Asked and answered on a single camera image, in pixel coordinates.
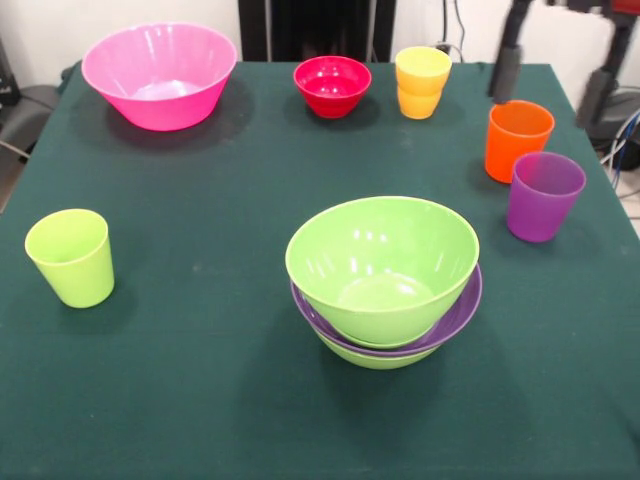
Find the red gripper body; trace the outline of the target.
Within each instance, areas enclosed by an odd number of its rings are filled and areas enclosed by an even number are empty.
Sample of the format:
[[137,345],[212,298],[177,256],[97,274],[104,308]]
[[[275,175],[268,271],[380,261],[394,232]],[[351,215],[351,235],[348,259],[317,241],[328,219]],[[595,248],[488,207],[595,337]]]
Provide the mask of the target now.
[[548,6],[562,6],[574,12],[638,16],[639,0],[547,0]]

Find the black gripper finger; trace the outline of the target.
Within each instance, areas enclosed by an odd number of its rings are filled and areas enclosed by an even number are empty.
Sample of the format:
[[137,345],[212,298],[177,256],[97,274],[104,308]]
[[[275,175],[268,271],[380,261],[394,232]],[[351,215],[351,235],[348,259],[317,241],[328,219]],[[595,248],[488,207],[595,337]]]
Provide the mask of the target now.
[[617,77],[624,63],[633,35],[632,17],[612,17],[614,34],[603,65],[594,70],[586,84],[576,111],[576,125],[587,128],[600,121],[604,105],[617,86]]
[[488,90],[494,104],[505,104],[512,98],[521,68],[519,36],[530,4],[530,0],[513,1],[506,16]]

